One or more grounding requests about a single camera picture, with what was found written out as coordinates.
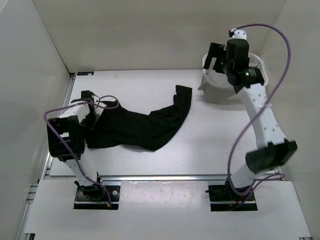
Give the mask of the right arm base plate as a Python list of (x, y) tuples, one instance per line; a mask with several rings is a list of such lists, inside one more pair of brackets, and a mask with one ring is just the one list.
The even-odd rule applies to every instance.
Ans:
[(255, 195), (238, 196), (225, 185), (208, 185), (205, 193), (209, 196), (211, 212), (252, 212), (257, 211)]

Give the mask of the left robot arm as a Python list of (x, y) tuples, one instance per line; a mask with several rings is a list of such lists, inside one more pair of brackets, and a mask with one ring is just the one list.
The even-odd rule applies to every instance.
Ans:
[(64, 113), (47, 118), (49, 113), (54, 112), (49, 110), (43, 118), (47, 124), (50, 155), (69, 167), (77, 177), (75, 184), (83, 195), (94, 201), (103, 201), (107, 199), (107, 191), (102, 186), (102, 179), (83, 157), (85, 129), (93, 127), (98, 116), (93, 105), (94, 97), (93, 92), (84, 90), (79, 99), (64, 108)]

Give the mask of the black trousers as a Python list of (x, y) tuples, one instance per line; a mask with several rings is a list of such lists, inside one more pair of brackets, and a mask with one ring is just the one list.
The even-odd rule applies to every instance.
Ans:
[(193, 89), (176, 85), (175, 90), (173, 105), (148, 115), (129, 111), (121, 105), (104, 109), (94, 127), (85, 132), (87, 147), (102, 149), (127, 145), (159, 150), (179, 131), (191, 108)]

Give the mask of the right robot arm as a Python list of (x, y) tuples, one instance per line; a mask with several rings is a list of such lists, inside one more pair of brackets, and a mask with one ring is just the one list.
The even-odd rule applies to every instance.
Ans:
[(268, 76), (262, 60), (249, 52), (245, 39), (229, 39), (226, 44), (212, 42), (202, 59), (203, 77), (200, 90), (215, 88), (214, 77), (223, 75), (245, 107), (253, 128), (256, 149), (245, 155), (245, 163), (234, 173), (227, 163), (224, 193), (230, 200), (248, 195), (259, 176), (285, 165), (297, 150), (295, 140), (288, 140), (281, 130), (266, 93)]

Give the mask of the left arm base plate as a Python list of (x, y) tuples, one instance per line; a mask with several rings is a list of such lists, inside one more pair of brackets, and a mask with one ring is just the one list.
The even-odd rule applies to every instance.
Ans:
[(121, 186), (106, 185), (105, 187), (110, 195), (111, 204), (104, 189), (95, 191), (89, 195), (77, 187), (73, 208), (75, 210), (118, 210)]

